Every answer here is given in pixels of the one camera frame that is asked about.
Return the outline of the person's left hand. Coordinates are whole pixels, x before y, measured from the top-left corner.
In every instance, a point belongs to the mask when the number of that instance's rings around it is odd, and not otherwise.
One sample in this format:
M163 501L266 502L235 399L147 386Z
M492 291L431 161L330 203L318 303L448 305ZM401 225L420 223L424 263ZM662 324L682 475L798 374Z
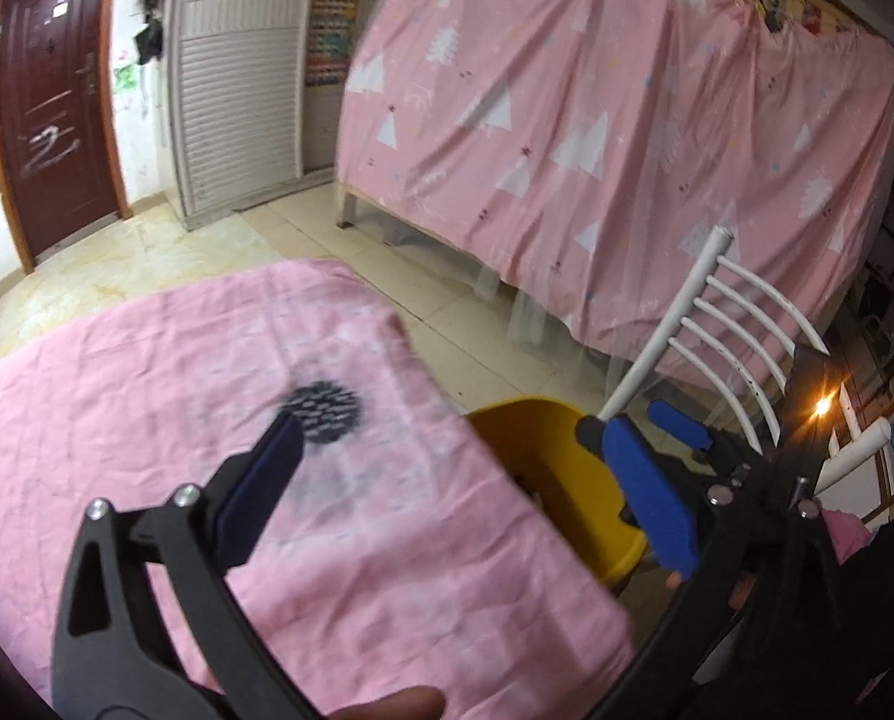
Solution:
M328 715L328 720L440 720L447 699L431 686L415 686Z

